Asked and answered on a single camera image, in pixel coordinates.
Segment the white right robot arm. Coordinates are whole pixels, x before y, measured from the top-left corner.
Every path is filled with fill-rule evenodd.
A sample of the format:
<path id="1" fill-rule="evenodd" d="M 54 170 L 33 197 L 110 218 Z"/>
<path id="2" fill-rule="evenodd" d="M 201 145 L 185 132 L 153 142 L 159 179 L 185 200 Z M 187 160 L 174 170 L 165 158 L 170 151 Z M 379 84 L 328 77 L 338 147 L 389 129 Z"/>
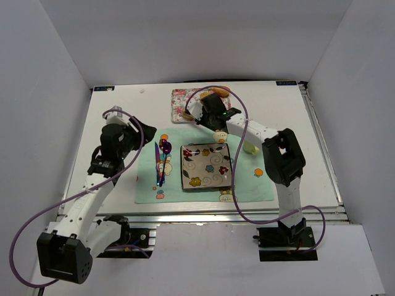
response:
<path id="1" fill-rule="evenodd" d="M 240 137 L 262 151 L 267 176 L 275 183 L 278 197 L 278 229 L 287 244 L 292 244 L 306 228 L 301 210 L 300 183 L 306 165 L 295 133 L 286 128 L 282 131 L 264 126 L 251 118 L 247 112 L 232 107 L 227 109 L 218 94 L 211 94 L 193 103 L 186 111 L 198 125 L 212 131 L 224 130 Z"/>

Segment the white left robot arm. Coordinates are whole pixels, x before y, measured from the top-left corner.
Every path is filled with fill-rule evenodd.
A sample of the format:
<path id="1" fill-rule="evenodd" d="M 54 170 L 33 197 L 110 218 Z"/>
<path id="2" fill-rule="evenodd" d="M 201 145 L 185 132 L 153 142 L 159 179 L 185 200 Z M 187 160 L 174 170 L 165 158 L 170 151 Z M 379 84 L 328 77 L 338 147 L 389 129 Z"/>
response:
<path id="1" fill-rule="evenodd" d="M 106 116 L 81 196 L 73 201 L 56 227 L 50 233 L 42 233 L 36 242 L 42 276 L 82 284 L 96 257 L 130 242 L 129 221 L 122 215 L 106 216 L 95 229 L 91 226 L 125 169 L 128 154 L 151 142 L 156 131 L 137 119 L 125 121 L 116 115 Z"/>

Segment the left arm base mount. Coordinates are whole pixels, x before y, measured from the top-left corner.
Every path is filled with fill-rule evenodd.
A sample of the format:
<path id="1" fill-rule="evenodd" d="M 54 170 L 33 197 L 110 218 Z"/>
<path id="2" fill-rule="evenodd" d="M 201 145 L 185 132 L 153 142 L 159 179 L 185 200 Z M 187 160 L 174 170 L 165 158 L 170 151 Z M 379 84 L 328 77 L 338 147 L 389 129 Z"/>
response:
<path id="1" fill-rule="evenodd" d="M 121 225 L 120 239 L 111 243 L 98 258 L 142 258 L 149 259 L 153 253 L 156 230 L 147 227 L 130 226 L 127 218 L 111 215 L 95 221 L 98 228 L 104 222 L 116 222 Z"/>

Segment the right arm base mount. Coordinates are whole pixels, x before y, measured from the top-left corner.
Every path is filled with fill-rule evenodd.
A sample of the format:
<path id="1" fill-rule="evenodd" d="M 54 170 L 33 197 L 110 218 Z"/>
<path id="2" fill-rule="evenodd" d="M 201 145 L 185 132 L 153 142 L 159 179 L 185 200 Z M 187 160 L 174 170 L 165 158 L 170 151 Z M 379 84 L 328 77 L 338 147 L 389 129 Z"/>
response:
<path id="1" fill-rule="evenodd" d="M 318 260 L 317 251 L 313 249 L 315 237 L 305 218 L 290 228 L 281 221 L 276 227 L 258 228 L 253 239 L 258 243 L 261 262 Z"/>

